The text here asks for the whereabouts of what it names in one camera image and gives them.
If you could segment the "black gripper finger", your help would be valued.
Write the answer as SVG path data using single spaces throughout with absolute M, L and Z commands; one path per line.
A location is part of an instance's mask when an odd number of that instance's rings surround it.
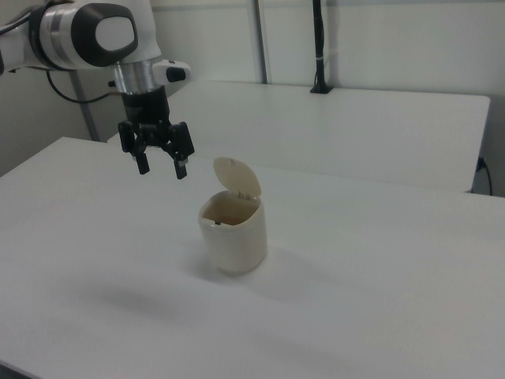
M 185 122 L 173 124 L 167 128 L 166 143 L 163 150 L 173 159 L 177 179 L 187 176 L 186 164 L 195 152 L 189 127 Z
M 150 171 L 148 158 L 145 153 L 147 144 L 141 135 L 136 135 L 131 122 L 120 122 L 118 124 L 122 151 L 129 153 L 137 162 L 140 174 L 147 174 Z

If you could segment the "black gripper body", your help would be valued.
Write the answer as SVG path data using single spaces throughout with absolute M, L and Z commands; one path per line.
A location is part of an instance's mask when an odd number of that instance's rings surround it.
M 127 119 L 121 122 L 121 144 L 132 148 L 135 137 L 142 137 L 148 146 L 161 147 L 169 142 L 169 114 L 163 86 L 142 93 L 122 93 Z

